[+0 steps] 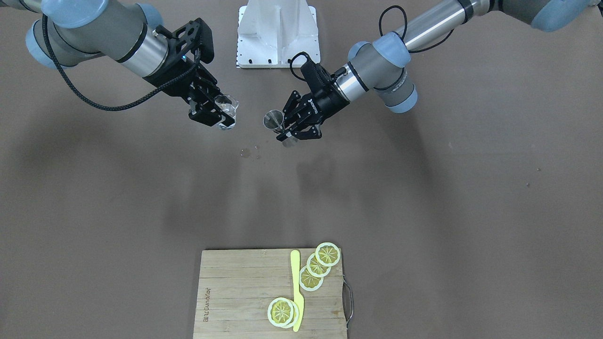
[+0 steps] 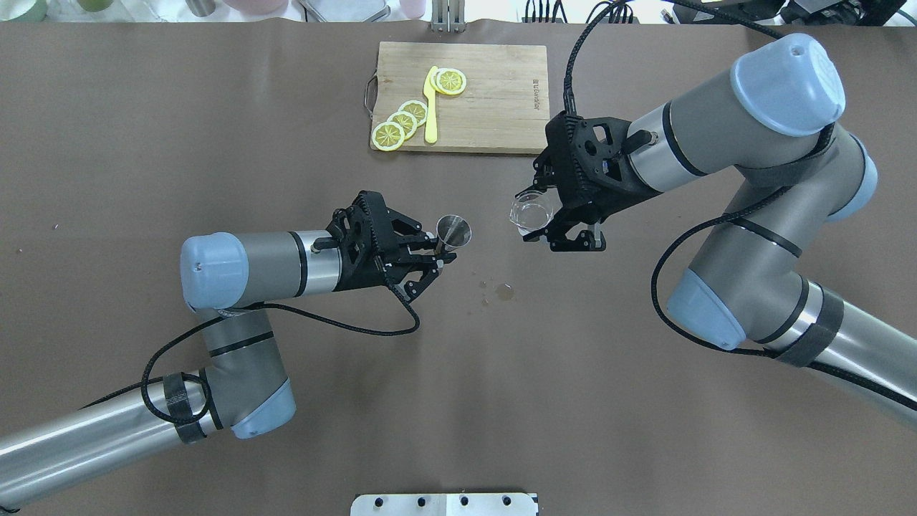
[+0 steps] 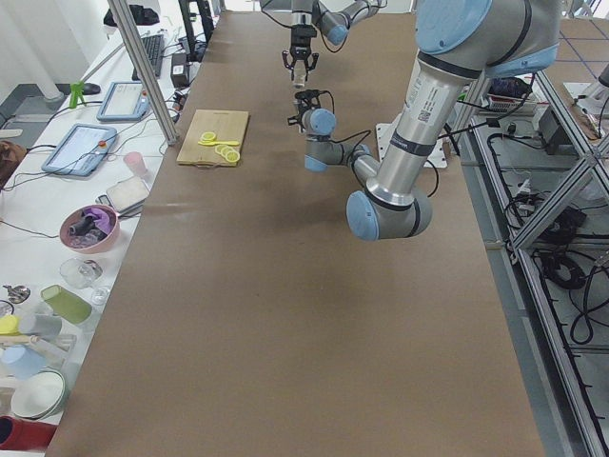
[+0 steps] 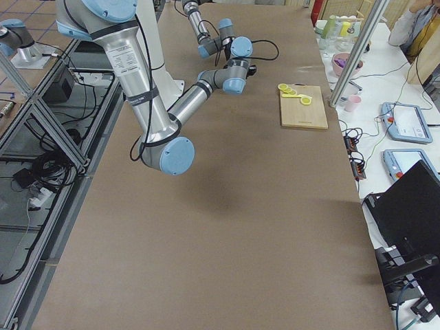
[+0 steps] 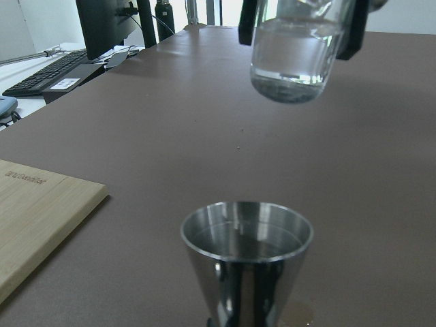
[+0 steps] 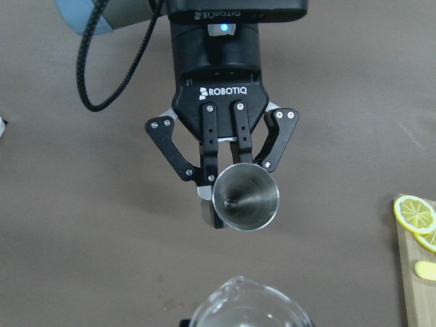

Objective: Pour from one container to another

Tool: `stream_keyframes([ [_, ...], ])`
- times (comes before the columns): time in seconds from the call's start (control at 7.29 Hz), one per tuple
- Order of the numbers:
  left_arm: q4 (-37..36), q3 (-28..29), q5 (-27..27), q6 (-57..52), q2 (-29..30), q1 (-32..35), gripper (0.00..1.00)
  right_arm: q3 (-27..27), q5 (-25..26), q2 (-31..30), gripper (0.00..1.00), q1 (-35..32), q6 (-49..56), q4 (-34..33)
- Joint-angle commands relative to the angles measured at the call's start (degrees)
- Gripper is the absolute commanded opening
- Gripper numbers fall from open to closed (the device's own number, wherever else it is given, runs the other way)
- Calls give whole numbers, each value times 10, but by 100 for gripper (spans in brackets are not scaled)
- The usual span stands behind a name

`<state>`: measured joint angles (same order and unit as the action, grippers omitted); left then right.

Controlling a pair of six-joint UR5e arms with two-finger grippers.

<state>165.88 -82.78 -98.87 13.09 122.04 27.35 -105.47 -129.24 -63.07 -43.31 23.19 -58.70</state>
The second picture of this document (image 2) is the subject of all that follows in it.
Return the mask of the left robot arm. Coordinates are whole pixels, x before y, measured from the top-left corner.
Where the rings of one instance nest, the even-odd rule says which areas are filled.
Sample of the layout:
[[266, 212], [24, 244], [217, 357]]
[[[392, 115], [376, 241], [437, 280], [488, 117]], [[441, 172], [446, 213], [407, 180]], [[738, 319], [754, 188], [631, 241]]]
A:
[[468, 222], [436, 230], [361, 191], [321, 231], [217, 232], [187, 239], [180, 273], [197, 326], [157, 350], [140, 382], [2, 440], [2, 512], [229, 428], [250, 439], [296, 411], [269, 310], [304, 315], [289, 298], [385, 287], [412, 301], [471, 241]]

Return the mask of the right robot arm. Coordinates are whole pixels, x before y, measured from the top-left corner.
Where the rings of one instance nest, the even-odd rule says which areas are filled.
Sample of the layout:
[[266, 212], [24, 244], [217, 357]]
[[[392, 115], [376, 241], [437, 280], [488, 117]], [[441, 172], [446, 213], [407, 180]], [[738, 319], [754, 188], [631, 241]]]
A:
[[914, 337], [803, 277], [795, 267], [826, 223], [867, 205], [878, 171], [839, 124], [845, 91], [809, 34], [777, 34], [730, 68], [634, 121], [577, 114], [572, 71], [548, 121], [528, 192], [561, 207], [521, 229], [553, 252], [601, 252], [610, 215], [733, 167], [744, 179], [717, 218], [675, 239], [650, 295], [675, 333], [729, 355], [822, 373], [915, 425]]

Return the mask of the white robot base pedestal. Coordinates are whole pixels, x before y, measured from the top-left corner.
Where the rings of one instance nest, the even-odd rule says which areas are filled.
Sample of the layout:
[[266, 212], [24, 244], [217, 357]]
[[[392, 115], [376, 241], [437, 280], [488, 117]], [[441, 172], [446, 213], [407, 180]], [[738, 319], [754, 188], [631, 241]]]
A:
[[539, 515], [538, 497], [523, 492], [364, 494], [350, 515]]

